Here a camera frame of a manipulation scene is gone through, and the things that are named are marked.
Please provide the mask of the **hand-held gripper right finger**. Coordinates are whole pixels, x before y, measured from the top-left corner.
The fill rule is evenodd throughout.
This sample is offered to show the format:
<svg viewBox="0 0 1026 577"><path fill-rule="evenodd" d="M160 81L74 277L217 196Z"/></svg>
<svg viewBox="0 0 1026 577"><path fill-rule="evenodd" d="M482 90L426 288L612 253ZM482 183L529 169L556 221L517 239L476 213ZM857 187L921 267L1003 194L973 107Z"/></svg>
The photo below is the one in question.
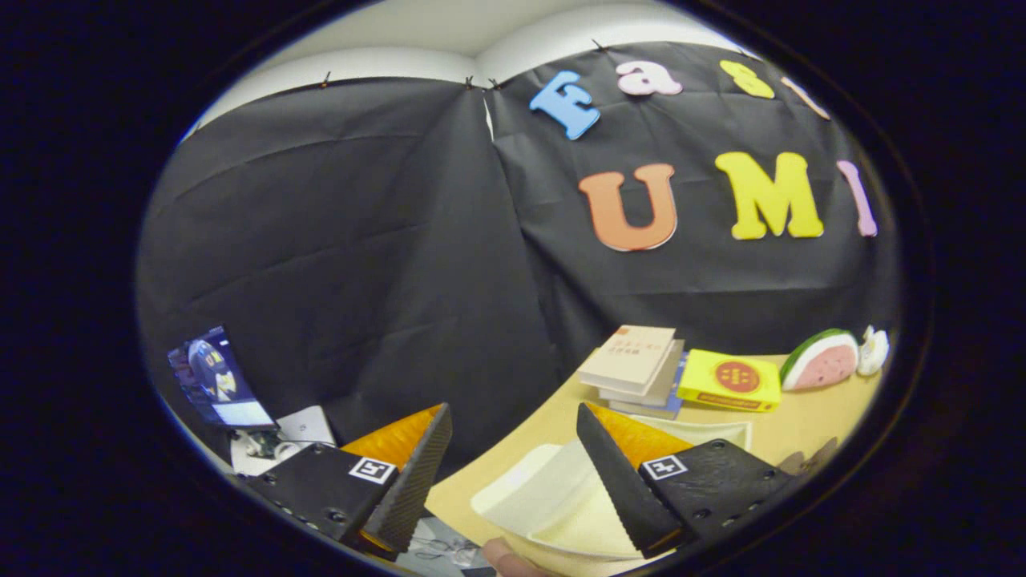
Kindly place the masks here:
<svg viewBox="0 0 1026 577"><path fill-rule="evenodd" d="M576 437L646 559L725 540L798 483L736 443L682 441L594 403L580 403Z"/></svg>

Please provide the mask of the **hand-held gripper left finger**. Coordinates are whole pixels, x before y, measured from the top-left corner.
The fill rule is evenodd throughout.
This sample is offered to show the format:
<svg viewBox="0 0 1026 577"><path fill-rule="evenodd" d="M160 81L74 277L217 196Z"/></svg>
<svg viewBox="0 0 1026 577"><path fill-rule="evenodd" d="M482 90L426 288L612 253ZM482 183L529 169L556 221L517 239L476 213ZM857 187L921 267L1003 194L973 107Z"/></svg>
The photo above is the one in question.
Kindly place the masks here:
<svg viewBox="0 0 1026 577"><path fill-rule="evenodd" d="M450 406L438 403L341 448L311 443L244 483L345 547L393 561L408 551L451 436Z"/></svg>

